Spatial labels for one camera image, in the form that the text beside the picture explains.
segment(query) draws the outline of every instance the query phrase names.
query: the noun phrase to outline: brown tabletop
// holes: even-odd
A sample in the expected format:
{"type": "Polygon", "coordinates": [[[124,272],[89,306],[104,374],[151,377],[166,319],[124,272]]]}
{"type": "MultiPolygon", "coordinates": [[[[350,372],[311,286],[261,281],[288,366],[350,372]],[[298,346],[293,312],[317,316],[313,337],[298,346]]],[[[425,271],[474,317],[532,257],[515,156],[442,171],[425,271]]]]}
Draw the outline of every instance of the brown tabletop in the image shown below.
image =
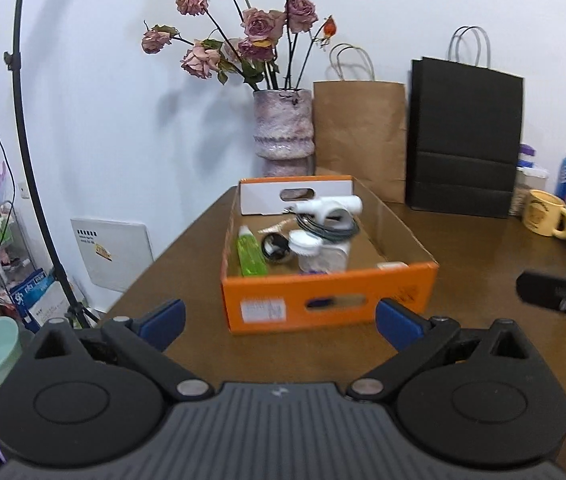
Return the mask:
{"type": "MultiPolygon", "coordinates": [[[[215,386],[223,381],[336,381],[344,386],[394,354],[372,324],[232,336],[220,288],[232,194],[227,192],[196,220],[108,317],[138,317],[165,300],[183,299],[187,326],[166,354],[215,386]]],[[[514,290],[525,269],[566,277],[566,242],[533,234],[515,219],[391,207],[440,263],[425,316],[451,316],[468,328],[486,328],[497,317],[515,319],[566,390],[566,317],[521,303],[514,290]]],[[[559,464],[566,469],[566,441],[559,464]]]]}

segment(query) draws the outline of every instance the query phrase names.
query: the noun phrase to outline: barcode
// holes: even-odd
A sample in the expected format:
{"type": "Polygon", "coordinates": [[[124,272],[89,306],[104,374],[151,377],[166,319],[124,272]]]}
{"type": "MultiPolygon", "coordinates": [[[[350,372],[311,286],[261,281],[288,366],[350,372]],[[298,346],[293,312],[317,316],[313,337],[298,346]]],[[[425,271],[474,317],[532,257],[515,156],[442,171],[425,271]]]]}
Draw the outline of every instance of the barcode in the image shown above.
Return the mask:
{"type": "Polygon", "coordinates": [[[282,298],[241,301],[240,312],[245,323],[275,322],[287,319],[287,307],[282,298]]]}

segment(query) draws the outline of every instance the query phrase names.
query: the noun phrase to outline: orange cardboard box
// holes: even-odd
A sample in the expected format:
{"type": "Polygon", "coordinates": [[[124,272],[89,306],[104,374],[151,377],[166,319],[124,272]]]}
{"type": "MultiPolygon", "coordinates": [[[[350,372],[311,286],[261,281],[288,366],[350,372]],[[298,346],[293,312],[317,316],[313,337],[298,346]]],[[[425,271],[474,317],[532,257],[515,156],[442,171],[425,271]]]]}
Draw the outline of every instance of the orange cardboard box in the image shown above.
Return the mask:
{"type": "MultiPolygon", "coordinates": [[[[298,228],[294,222],[290,224],[286,230],[298,228]]],[[[394,298],[421,313],[437,272],[437,262],[407,226],[351,176],[254,178],[241,180],[237,187],[221,266],[225,311],[232,333],[372,322],[382,298],[394,298]],[[258,234],[259,230],[290,218],[283,214],[289,202],[281,199],[289,189],[307,190],[306,195],[312,198],[361,197],[363,212],[357,217],[361,232],[352,239],[346,272],[300,274],[294,258],[288,264],[268,264],[267,276],[241,275],[236,249],[239,227],[249,226],[260,241],[264,235],[258,234]],[[408,266],[383,268],[385,262],[408,266]]]]}

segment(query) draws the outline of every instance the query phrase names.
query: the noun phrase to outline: green bottle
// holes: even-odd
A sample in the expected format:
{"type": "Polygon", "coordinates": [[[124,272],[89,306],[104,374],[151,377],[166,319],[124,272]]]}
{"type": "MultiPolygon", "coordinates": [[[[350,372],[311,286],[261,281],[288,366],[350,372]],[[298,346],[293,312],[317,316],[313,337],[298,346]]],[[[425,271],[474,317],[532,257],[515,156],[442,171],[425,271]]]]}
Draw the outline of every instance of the green bottle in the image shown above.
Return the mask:
{"type": "Polygon", "coordinates": [[[240,226],[239,238],[236,240],[239,251],[240,272],[243,276],[266,276],[268,265],[260,250],[256,237],[246,225],[240,226]]]}

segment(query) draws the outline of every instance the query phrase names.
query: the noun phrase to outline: pink textured vase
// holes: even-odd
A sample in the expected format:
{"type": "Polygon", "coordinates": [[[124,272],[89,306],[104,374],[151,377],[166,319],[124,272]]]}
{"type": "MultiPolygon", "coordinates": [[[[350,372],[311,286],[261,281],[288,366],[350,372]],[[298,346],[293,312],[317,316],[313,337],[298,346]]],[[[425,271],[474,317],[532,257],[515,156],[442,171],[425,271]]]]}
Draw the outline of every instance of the pink textured vase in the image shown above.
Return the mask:
{"type": "Polygon", "coordinates": [[[314,153],[312,93],[309,90],[254,92],[256,154],[265,159],[265,176],[309,172],[314,153]]]}

